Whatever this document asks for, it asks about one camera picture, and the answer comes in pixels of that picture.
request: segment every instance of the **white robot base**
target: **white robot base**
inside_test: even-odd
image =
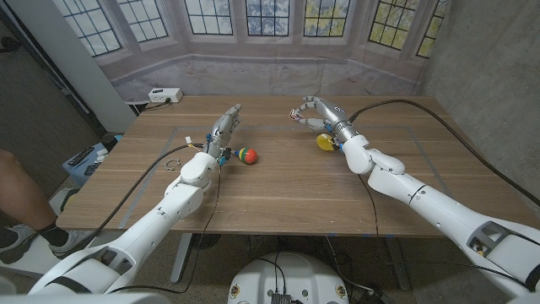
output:
[[[261,258],[267,261],[256,259],[235,276],[230,284],[229,304],[348,303],[339,275],[318,259],[297,252],[280,252],[277,265],[283,270],[284,282],[279,269],[274,269],[276,253]]]

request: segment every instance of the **window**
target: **window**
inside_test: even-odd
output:
[[[433,47],[433,44],[435,43],[435,37],[439,32],[442,19],[445,17],[446,4],[448,4],[449,1],[450,0],[439,0],[437,3],[437,8],[433,13],[431,21],[429,22],[429,27],[425,32],[422,44],[418,49],[418,56],[429,58],[429,55],[431,54],[431,47]]]
[[[187,14],[196,35],[233,35],[229,0],[186,0]]]
[[[307,0],[304,36],[342,37],[347,12],[348,0]]]
[[[54,3],[92,57],[121,48],[96,0],[54,0]]]
[[[248,35],[289,35],[289,0],[246,0]]]
[[[370,41],[401,50],[419,0],[380,0]]]
[[[117,0],[137,41],[167,36],[155,0]]]

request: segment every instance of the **floor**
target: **floor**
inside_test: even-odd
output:
[[[219,236],[205,236],[204,240],[216,241],[217,237]],[[236,273],[253,258],[276,252],[279,246],[285,251],[308,253],[328,263],[324,253],[324,248],[327,251],[328,248],[322,237],[249,237],[251,258],[248,236],[222,235],[212,247],[200,252],[188,292],[183,295],[165,295],[172,303],[224,303],[230,282]],[[180,284],[171,284],[170,268],[179,240],[180,234],[171,232],[148,258],[134,284],[184,290],[193,271],[196,250],[192,249],[190,253],[186,275]],[[331,240],[337,252],[343,252],[352,259],[352,263],[341,266],[343,274],[359,284],[379,286],[394,303],[506,303],[509,300],[508,296],[489,283],[476,269],[446,265],[409,265],[408,272],[413,289],[402,291],[397,287],[392,266],[386,264],[389,257],[381,239],[333,237]],[[461,252],[446,239],[400,239],[400,242],[407,261],[467,263]],[[12,280],[19,293],[28,292],[36,282],[36,279],[20,274],[0,272],[0,275]],[[360,291],[353,292],[353,298],[358,299],[360,296]]]

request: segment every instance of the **black device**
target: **black device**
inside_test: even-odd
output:
[[[77,154],[72,160],[70,160],[67,164],[70,166],[76,166],[81,160],[84,159],[84,157],[88,156],[90,152],[94,150],[94,147],[88,147],[83,152]]]

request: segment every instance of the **blue object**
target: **blue object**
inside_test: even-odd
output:
[[[105,146],[102,143],[97,143],[93,147],[94,149],[88,155],[86,155],[86,157],[84,157],[77,165],[71,166],[68,163],[70,160],[77,157],[78,153],[74,155],[72,158],[70,158],[69,160],[66,160],[62,164],[62,168],[64,168],[64,170],[67,171],[67,173],[69,173],[69,176],[80,187],[82,187],[86,183],[86,181],[88,181],[88,179],[90,178],[90,176],[84,174],[86,172],[86,169],[95,163],[95,160],[98,158],[98,152],[105,149]],[[105,152],[105,155],[108,153],[105,150],[103,152],[100,152],[100,154],[103,155],[104,152]]]

